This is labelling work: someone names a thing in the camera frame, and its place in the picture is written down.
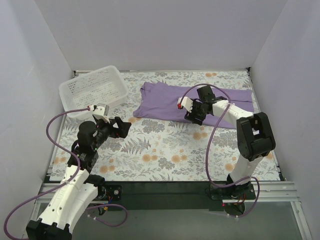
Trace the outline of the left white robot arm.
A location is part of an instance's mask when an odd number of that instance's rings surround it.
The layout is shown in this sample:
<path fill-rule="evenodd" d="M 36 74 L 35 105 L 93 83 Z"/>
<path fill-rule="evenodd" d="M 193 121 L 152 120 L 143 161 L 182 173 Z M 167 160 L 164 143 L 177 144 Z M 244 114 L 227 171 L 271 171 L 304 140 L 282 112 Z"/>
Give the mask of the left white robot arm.
<path fill-rule="evenodd" d="M 99 147 L 108 138 L 126 138 L 131 125 L 120 117 L 111 120 L 96 118 L 79 125 L 62 186 L 54 190 L 51 201 L 38 219 L 27 224 L 26 232 L 30 240 L 72 239 L 72 232 L 81 215 L 103 189 L 105 179 L 91 174 L 99 157 Z"/>

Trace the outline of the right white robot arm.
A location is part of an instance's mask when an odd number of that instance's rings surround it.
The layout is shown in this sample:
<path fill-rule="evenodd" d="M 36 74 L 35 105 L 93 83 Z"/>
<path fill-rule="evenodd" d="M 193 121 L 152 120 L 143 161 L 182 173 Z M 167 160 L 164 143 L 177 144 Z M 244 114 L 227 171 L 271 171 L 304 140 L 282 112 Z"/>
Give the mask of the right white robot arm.
<path fill-rule="evenodd" d="M 254 193 L 251 180 L 253 173 L 262 161 L 276 147 L 276 141 L 268 116 L 264 112 L 253 113 L 234 103 L 223 89 L 222 96 L 216 96 L 212 84 L 197 84 L 197 98 L 183 95 L 178 99 L 177 107 L 185 109 L 184 118 L 193 124 L 202 125 L 206 116 L 218 117 L 215 126 L 222 120 L 232 124 L 236 129 L 239 157 L 236 165 L 228 174 L 224 185 L 210 182 L 210 193 L 221 199 L 244 198 L 246 193 Z"/>

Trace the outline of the purple t-shirt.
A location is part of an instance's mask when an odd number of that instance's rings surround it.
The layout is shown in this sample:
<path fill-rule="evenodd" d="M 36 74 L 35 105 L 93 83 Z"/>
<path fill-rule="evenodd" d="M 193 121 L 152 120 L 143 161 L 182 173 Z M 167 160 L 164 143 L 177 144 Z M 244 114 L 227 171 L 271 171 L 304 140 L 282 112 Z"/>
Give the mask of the purple t-shirt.
<path fill-rule="evenodd" d="M 233 106 L 254 114 L 253 92 L 250 89 L 223 88 L 218 90 L 214 87 L 211 89 L 216 97 L 230 97 Z M 133 112 L 134 117 L 183 123 L 189 123 L 189 121 L 185 119 L 187 111 L 178 109 L 180 98 L 183 94 L 186 94 L 190 99 L 199 98 L 196 88 L 190 89 L 187 86 L 174 86 L 162 82 L 145 82 L 140 88 L 140 92 L 141 104 Z"/>

